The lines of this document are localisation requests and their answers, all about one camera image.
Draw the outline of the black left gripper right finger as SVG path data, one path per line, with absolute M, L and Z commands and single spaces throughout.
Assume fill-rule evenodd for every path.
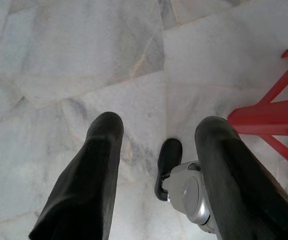
M 223 118 L 195 131 L 208 204 L 220 240 L 288 240 L 288 195 Z

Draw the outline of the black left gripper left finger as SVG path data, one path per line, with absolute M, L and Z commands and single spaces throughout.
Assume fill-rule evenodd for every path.
M 91 123 L 82 148 L 58 177 L 31 240 L 109 238 L 123 133 L 114 112 Z

